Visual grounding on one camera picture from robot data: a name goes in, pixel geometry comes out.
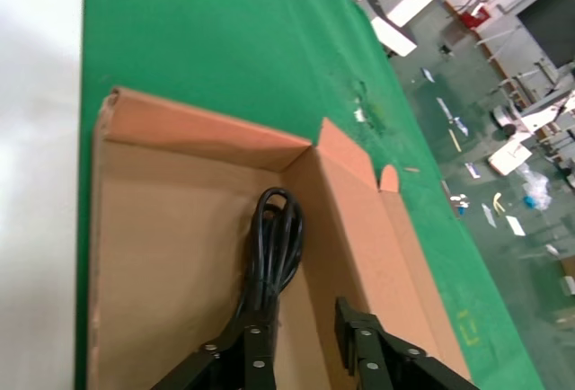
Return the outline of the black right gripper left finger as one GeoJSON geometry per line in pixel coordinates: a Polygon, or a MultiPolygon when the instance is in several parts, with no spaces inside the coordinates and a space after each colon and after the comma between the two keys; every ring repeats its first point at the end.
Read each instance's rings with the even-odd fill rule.
{"type": "Polygon", "coordinates": [[[273,389],[275,315],[246,313],[231,320],[154,389],[273,389]]]}

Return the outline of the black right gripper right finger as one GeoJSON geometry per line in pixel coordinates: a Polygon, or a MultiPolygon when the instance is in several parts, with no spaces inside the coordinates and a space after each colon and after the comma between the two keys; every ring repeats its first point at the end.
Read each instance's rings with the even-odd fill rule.
{"type": "Polygon", "coordinates": [[[423,348],[387,332],[375,315],[335,300],[335,324],[343,367],[357,389],[474,390],[476,386],[423,348]]]}

